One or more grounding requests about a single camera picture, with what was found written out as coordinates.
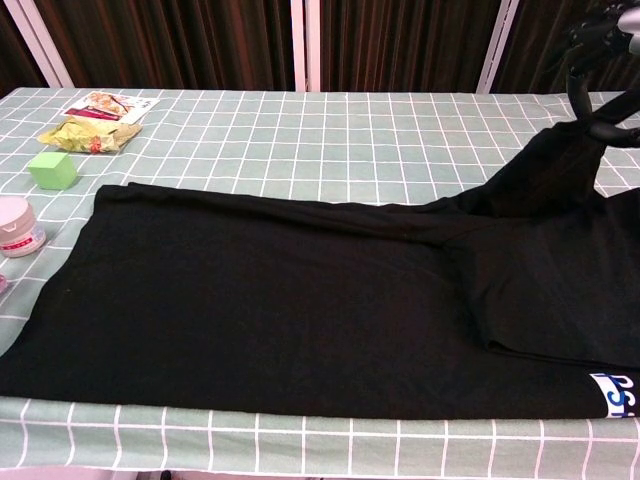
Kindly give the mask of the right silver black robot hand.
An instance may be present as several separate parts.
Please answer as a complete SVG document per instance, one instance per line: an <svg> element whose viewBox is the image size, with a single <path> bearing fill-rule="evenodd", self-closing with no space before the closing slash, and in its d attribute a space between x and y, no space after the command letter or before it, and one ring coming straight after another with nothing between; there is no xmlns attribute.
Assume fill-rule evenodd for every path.
<svg viewBox="0 0 640 480"><path fill-rule="evenodd" d="M566 48L574 53L567 67L566 87L576 118L587 122L588 134L596 141L615 148L637 148L639 129L619 124L639 112L639 86L594 109L587 82L591 72L604 63L639 54L639 3L613 1L590 11L569 29Z"/></svg>

